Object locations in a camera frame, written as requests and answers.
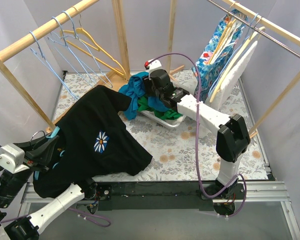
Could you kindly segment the teal plastic hanger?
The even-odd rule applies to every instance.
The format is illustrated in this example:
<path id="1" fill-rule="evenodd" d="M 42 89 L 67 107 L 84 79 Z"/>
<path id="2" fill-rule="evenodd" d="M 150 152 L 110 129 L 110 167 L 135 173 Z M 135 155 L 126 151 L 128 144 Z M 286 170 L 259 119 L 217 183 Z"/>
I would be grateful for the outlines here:
<path id="1" fill-rule="evenodd" d="M 65 152 L 64 145 L 65 141 L 58 126 L 51 133 L 40 130 L 31 136 L 27 157 L 35 168 L 33 181 L 43 178 L 48 171 L 58 166 Z"/>

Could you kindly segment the teal t shirt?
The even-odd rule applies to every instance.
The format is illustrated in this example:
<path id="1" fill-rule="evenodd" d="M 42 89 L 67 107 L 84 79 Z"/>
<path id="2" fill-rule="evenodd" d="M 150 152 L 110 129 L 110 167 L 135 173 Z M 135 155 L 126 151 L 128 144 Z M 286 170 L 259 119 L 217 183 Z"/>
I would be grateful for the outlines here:
<path id="1" fill-rule="evenodd" d="M 143 78 L 149 74 L 146 71 L 139 72 L 130 77 L 128 84 L 123 85 L 119 89 L 119 93 L 124 94 L 131 98 L 131 102 L 127 110 L 124 111 L 124 115 L 128 120 L 133 120 L 137 117 L 138 111 L 138 99 L 146 95 Z"/>

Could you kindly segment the bright green t shirt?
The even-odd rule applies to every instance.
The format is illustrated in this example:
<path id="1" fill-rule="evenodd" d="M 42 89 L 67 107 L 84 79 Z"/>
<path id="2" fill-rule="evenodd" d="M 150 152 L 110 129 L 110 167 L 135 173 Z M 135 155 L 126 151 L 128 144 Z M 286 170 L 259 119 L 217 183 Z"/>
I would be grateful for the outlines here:
<path id="1" fill-rule="evenodd" d="M 165 107 L 158 97 L 147 97 L 144 95 L 137 100 L 137 104 L 139 112 L 153 112 L 154 115 L 161 120 L 176 120 L 183 116 L 173 109 Z"/>

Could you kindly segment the black t shirt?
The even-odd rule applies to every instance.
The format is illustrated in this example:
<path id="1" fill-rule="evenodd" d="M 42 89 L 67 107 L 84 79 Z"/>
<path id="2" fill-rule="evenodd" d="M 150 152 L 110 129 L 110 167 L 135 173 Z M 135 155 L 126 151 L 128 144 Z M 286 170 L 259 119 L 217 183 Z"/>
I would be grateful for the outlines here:
<path id="1" fill-rule="evenodd" d="M 57 122 L 58 141 L 47 172 L 33 176 L 41 198 L 56 198 L 72 183 L 95 176 L 148 167 L 152 155 L 127 131 L 119 117 L 132 99 L 102 85 L 86 92 Z"/>

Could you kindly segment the white t shirt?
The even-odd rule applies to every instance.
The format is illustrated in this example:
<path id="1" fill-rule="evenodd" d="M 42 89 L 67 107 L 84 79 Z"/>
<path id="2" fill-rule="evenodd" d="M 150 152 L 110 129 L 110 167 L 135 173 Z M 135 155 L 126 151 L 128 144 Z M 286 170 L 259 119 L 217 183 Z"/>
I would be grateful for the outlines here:
<path id="1" fill-rule="evenodd" d="M 156 117 L 154 112 L 151 112 L 151 111 L 144 110 L 144 111 L 141 111 L 140 113 L 168 129 L 177 128 L 182 123 L 182 121 L 186 118 L 185 115 L 182 115 L 179 118 L 174 119 L 174 120 L 162 120 L 162 119 Z"/>

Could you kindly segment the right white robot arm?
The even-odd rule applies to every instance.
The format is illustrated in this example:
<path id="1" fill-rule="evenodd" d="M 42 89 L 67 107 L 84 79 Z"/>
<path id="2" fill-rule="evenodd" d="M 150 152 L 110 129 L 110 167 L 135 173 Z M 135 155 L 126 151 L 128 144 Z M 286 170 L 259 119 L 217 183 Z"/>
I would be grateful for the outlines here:
<path id="1" fill-rule="evenodd" d="M 216 136 L 216 152 L 221 158 L 219 173 L 214 184 L 201 186 L 200 190 L 207 199 L 227 199 L 233 195 L 240 177 L 241 158 L 251 142 L 244 118 L 219 112 L 197 101 L 187 90 L 174 87 L 164 69 L 148 73 L 142 82 L 149 97 L 157 97 L 168 109 L 195 120 Z"/>

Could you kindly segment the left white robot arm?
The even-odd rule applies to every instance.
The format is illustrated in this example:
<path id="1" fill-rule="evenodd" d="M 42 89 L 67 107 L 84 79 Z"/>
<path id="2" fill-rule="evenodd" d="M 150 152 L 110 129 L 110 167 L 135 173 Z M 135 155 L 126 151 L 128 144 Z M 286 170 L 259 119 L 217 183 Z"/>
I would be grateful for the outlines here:
<path id="1" fill-rule="evenodd" d="M 30 176 L 46 172 L 59 136 L 40 137 L 23 143 L 0 145 L 0 240 L 37 240 L 59 215 L 79 200 L 96 196 L 92 181 L 72 183 L 64 192 L 36 212 L 14 220 L 7 226 L 3 212 L 18 195 Z"/>

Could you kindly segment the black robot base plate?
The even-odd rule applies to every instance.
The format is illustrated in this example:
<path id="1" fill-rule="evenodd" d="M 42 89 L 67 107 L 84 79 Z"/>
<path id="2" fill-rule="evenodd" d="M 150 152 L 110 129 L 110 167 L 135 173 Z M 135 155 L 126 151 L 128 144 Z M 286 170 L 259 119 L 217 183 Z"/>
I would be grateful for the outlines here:
<path id="1" fill-rule="evenodd" d="M 213 211 L 213 200 L 205 198 L 197 181 L 99 182 L 98 210 L 195 209 Z"/>

